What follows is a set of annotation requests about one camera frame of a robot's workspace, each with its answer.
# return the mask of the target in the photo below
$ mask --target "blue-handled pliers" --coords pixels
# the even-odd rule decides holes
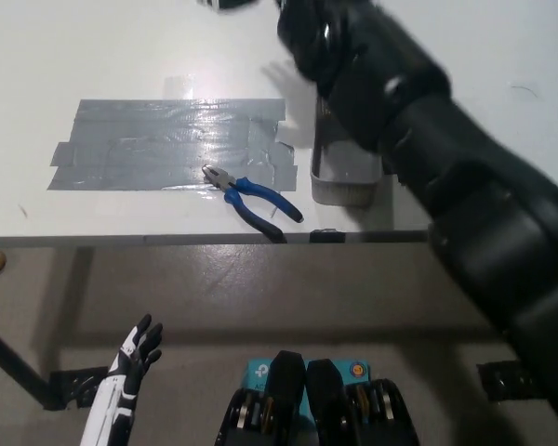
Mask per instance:
[[[250,211],[242,201],[240,192],[245,195],[254,195],[263,198],[269,203],[277,206],[278,209],[281,209],[287,216],[298,223],[304,219],[298,208],[275,190],[253,183],[246,177],[235,179],[223,169],[208,164],[203,166],[203,173],[213,186],[225,192],[225,202],[233,205],[238,215],[248,225],[262,232],[274,243],[284,243],[286,241],[283,232],[273,224]]]

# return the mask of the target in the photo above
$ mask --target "gray duct tape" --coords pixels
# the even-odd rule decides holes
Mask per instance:
[[[298,167],[270,165],[220,166],[235,177],[275,190],[295,190]],[[208,190],[199,167],[76,166],[59,167],[49,190]]]
[[[96,143],[112,139],[146,139],[157,142],[232,142],[244,146],[248,139],[249,121],[211,124],[166,123],[157,121],[75,122],[71,142]]]
[[[101,145],[61,142],[52,164],[59,167],[101,165],[248,165],[244,147],[218,143],[153,143],[135,139],[110,141]]]
[[[284,121],[283,99],[93,100],[79,104],[76,122]]]
[[[295,190],[293,148],[275,141],[282,99],[82,100],[52,190],[206,189],[203,164]]]

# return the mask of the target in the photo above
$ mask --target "black robotic arm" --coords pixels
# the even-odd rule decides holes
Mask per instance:
[[[432,218],[434,253],[558,413],[558,187],[451,98],[445,72],[366,0],[284,0],[278,34],[351,137]]]

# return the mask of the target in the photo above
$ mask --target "table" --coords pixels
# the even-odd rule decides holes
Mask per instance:
[[[381,3],[450,72],[467,111],[558,184],[558,0]],[[275,36],[277,17],[266,0],[222,15],[193,0],[0,2],[0,246],[263,242],[220,194],[47,191],[51,156],[81,98],[177,95],[286,98],[279,138],[295,146],[299,166],[298,189],[286,197],[305,221],[281,213],[272,221],[290,242],[325,229],[346,241],[421,236],[428,219],[391,180],[367,211],[312,200],[315,95]],[[0,363],[59,407],[1,340]]]

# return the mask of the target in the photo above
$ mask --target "pliers handle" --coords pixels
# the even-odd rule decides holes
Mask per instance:
[[[261,186],[260,184],[253,183],[248,178],[238,178],[235,180],[234,187],[228,188],[225,191],[225,201],[233,206],[235,212],[252,228],[259,230],[269,238],[273,243],[284,243],[286,241],[284,233],[277,228],[273,223],[257,216],[250,209],[246,207],[240,192],[244,195],[253,195],[260,197],[269,203],[277,206],[278,209],[283,211],[287,216],[296,222],[304,219],[301,212],[296,206],[290,203],[279,192]]]

